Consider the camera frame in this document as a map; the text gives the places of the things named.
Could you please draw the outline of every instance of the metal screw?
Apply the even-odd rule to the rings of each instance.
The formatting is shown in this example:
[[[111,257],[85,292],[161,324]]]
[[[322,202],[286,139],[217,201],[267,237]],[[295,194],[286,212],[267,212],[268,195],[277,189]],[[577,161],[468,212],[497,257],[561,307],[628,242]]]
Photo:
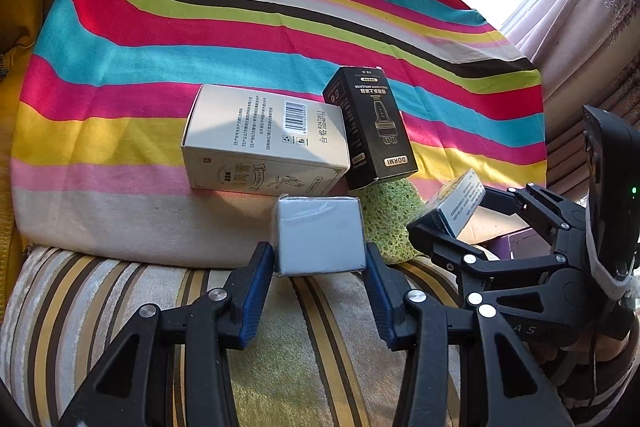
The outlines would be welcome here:
[[[407,292],[406,297],[411,302],[425,302],[427,300],[427,294],[421,290],[410,290]]]
[[[217,302],[226,299],[227,293],[224,288],[213,288],[207,295],[209,296],[209,299]]]
[[[469,293],[469,295],[466,296],[466,300],[469,302],[469,304],[478,306],[478,304],[482,303],[482,296],[477,292],[473,292]]]
[[[495,311],[495,308],[491,306],[491,304],[483,304],[478,308],[478,313],[481,314],[482,317],[490,319],[492,317],[495,317],[495,314],[497,312]]]
[[[153,317],[156,314],[156,307],[153,304],[145,304],[138,310],[138,313],[141,317],[145,317],[148,319],[149,317]]]

